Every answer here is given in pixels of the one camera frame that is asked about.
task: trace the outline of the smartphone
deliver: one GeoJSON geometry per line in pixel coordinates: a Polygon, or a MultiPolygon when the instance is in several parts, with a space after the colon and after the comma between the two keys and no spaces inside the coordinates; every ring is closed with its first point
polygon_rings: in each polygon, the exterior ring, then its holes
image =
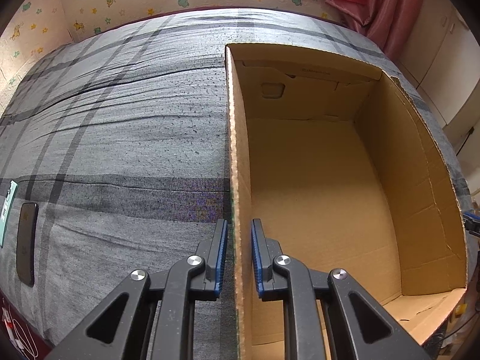
{"type": "Polygon", "coordinates": [[[35,283],[33,259],[37,216],[37,203],[22,204],[17,233],[17,274],[23,283],[31,287],[35,283]]]}

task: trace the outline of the open cardboard box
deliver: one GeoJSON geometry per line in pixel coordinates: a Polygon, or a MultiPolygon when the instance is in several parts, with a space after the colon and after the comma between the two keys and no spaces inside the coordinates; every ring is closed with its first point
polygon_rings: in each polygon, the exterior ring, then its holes
{"type": "Polygon", "coordinates": [[[465,292],[465,233],[445,162],[399,81],[278,44],[230,44],[226,69],[240,358],[284,358],[282,304],[254,289],[253,218],[309,268],[346,269],[425,342],[465,292]]]}

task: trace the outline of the gray plaid bedsheet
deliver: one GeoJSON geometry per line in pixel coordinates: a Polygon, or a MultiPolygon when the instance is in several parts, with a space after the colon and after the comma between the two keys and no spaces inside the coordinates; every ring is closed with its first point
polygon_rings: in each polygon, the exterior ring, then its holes
{"type": "MultiPolygon", "coordinates": [[[[217,218],[230,220],[224,49],[234,42],[327,50],[399,77],[442,150],[462,208],[470,208],[455,153],[429,108],[363,36],[260,9],[126,25],[45,56],[0,119],[0,195],[12,179],[19,184],[0,288],[54,344],[133,269],[169,268],[213,234],[217,218]],[[15,265],[27,200],[39,204],[33,288],[15,265]]],[[[220,300],[197,306],[196,359],[236,358],[232,255],[230,242],[220,300]]]]}

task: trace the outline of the white cabinet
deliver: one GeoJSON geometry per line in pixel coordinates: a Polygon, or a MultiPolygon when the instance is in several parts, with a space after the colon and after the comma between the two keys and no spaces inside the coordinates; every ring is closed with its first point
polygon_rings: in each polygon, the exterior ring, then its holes
{"type": "Polygon", "coordinates": [[[480,79],[480,46],[456,11],[420,87],[448,124],[480,79]]]}
{"type": "Polygon", "coordinates": [[[435,106],[434,102],[430,99],[430,97],[425,93],[421,86],[417,88],[417,92],[420,97],[423,99],[424,102],[427,103],[431,113],[437,119],[438,124],[441,128],[444,128],[446,125],[445,119],[443,118],[442,114],[438,111],[437,107],[435,106]]]}
{"type": "Polygon", "coordinates": [[[453,9],[449,0],[423,0],[418,19],[399,59],[419,83],[442,45],[453,9]]]}

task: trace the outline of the cardboard box flap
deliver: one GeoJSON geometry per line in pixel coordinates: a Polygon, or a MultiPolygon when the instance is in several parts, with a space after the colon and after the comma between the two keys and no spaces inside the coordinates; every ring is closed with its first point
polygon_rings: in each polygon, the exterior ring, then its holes
{"type": "Polygon", "coordinates": [[[378,80],[380,75],[374,74],[375,78],[366,76],[361,72],[345,71],[333,67],[322,67],[305,64],[303,62],[290,61],[265,61],[261,59],[242,59],[238,63],[247,68],[274,68],[283,74],[295,78],[305,77],[317,80],[335,81],[344,84],[365,83],[372,80],[378,80]]]}
{"type": "Polygon", "coordinates": [[[279,62],[283,66],[285,62],[301,64],[306,71],[341,71],[343,74],[350,73],[373,80],[379,80],[382,75],[382,70],[377,66],[328,51],[270,43],[231,43],[227,47],[236,60],[279,62]]]}
{"type": "Polygon", "coordinates": [[[448,318],[465,291],[465,288],[457,288],[440,294],[400,296],[384,307],[419,344],[423,344],[448,318]]]}
{"type": "Polygon", "coordinates": [[[227,89],[229,93],[229,154],[232,197],[232,225],[234,228],[234,280],[237,309],[239,356],[251,357],[251,301],[253,278],[251,275],[251,189],[248,134],[243,109],[243,98],[235,64],[226,49],[227,89]]]}

